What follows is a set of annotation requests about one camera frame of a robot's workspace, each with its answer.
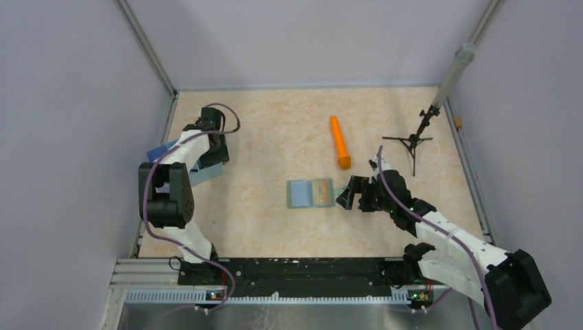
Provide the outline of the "black tripod stand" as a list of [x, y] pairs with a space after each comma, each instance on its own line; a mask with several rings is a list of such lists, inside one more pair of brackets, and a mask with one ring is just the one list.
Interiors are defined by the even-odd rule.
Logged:
[[401, 142], [406, 150], [408, 151], [409, 155], [412, 158], [412, 175], [416, 175], [416, 159], [417, 159], [417, 147], [425, 142], [433, 140], [432, 137], [421, 137], [421, 134], [425, 131], [427, 127], [430, 126], [430, 120], [433, 117], [437, 117], [440, 114], [440, 108], [437, 108], [431, 105], [427, 111], [421, 110], [419, 116], [422, 118], [417, 131], [413, 134], [410, 134], [408, 137], [388, 137], [383, 136], [383, 140], [394, 140]]

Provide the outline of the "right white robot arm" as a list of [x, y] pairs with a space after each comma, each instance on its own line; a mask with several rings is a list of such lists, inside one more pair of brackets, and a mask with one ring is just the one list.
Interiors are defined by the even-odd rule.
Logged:
[[501, 329], [522, 329], [552, 299], [534, 258], [508, 252], [455, 225], [435, 206], [413, 197], [396, 170], [352, 176], [336, 198], [345, 210], [386, 212], [415, 238], [404, 250], [403, 273], [412, 283], [440, 282], [482, 306]]

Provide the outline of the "gold card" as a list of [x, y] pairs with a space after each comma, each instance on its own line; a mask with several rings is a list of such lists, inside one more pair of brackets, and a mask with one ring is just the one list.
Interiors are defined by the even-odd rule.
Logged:
[[313, 204], [317, 206], [329, 205], [332, 202], [330, 179], [315, 179], [311, 183]]

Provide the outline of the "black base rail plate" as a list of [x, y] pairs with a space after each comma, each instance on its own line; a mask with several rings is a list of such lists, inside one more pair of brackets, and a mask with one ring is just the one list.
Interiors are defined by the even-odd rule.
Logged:
[[431, 280], [402, 258], [221, 258], [216, 266], [180, 261], [179, 285], [235, 284], [234, 297], [361, 298], [390, 296]]

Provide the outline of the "small orange block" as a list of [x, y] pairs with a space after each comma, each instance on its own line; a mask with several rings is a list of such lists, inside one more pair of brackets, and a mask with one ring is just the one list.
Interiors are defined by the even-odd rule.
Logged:
[[462, 121], [462, 119], [461, 119], [459, 116], [457, 116], [457, 115], [455, 115], [455, 116], [453, 117], [453, 123], [454, 123], [454, 127], [455, 127], [456, 129], [460, 129], [460, 128], [463, 126], [463, 121]]

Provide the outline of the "green card holder wallet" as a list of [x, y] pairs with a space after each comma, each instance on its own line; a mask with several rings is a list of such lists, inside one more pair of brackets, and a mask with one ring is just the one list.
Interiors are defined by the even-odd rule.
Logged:
[[335, 205], [336, 197], [344, 190], [346, 185], [334, 186], [331, 178], [319, 178], [331, 180], [332, 202], [329, 205], [317, 206], [313, 203], [311, 183], [315, 179], [291, 180], [286, 183], [287, 208], [330, 208]]

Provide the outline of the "blue three-compartment organizer box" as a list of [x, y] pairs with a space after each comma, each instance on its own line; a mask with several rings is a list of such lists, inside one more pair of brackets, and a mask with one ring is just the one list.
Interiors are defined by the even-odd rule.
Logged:
[[[157, 158], [159, 158], [161, 155], [167, 152], [167, 150], [169, 150], [176, 142], [177, 139], [150, 149], [149, 151], [146, 152], [147, 160], [149, 162], [154, 162]], [[214, 179], [216, 177], [222, 176], [222, 174], [223, 174], [222, 163], [203, 168], [202, 161], [199, 160], [191, 168], [189, 172], [189, 180], [191, 186], [196, 186], [211, 179]]]

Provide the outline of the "orange cylinder tube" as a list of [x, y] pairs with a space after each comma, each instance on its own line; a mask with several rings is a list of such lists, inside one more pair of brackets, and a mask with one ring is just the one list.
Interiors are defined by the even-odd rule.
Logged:
[[335, 115], [330, 117], [330, 129], [335, 147], [337, 164], [341, 170], [348, 170], [351, 167], [352, 159], [347, 151], [340, 123]]

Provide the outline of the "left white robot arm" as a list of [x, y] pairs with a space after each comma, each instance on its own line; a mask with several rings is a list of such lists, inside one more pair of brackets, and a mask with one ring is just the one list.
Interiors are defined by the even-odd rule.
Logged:
[[149, 150], [138, 168], [140, 217], [180, 249], [204, 284], [216, 282], [221, 267], [214, 245], [193, 219], [192, 188], [222, 175], [230, 160], [225, 127], [225, 113], [211, 103], [176, 140]]

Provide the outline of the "grey pole on tripod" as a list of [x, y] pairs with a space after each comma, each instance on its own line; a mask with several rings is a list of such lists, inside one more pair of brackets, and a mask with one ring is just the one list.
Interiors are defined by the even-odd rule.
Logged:
[[445, 76], [445, 79], [438, 88], [431, 107], [435, 109], [442, 108], [447, 97], [450, 95], [453, 87], [460, 79], [466, 67], [471, 64], [476, 56], [478, 47], [473, 43], [463, 43], [454, 54], [452, 67]]

